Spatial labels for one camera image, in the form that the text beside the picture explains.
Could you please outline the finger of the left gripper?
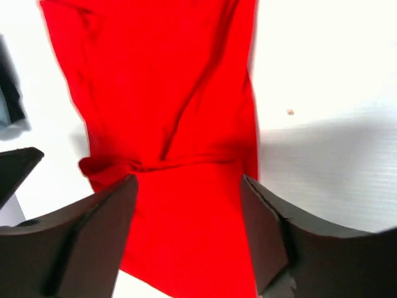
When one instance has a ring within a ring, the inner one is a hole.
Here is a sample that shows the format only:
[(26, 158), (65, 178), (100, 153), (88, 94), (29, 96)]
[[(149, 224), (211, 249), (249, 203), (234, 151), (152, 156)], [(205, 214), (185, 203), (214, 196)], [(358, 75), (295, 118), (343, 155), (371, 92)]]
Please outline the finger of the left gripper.
[(44, 153), (34, 147), (1, 152), (1, 208), (6, 205), (43, 157)]

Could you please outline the red t shirt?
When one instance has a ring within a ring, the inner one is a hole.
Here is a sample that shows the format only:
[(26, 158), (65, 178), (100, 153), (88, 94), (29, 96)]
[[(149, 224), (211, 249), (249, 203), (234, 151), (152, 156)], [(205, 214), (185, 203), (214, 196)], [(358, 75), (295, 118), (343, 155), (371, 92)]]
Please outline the red t shirt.
[(42, 1), (100, 191), (134, 174), (122, 271), (171, 297), (255, 297), (239, 182), (256, 177), (254, 1)]

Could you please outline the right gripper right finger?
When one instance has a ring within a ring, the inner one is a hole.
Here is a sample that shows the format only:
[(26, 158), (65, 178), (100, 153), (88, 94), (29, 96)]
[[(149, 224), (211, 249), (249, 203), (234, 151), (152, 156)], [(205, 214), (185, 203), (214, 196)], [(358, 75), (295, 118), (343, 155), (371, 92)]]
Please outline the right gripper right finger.
[(240, 189), (260, 296), (396, 296), (395, 228), (369, 233), (329, 222), (248, 176)]

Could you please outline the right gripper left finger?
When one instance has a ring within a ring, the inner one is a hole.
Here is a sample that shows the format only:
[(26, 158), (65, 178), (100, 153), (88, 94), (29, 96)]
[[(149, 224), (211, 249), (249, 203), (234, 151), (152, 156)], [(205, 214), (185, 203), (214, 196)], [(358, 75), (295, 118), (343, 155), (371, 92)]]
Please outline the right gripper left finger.
[(111, 297), (137, 190), (130, 175), (62, 209), (1, 227), (1, 297)]

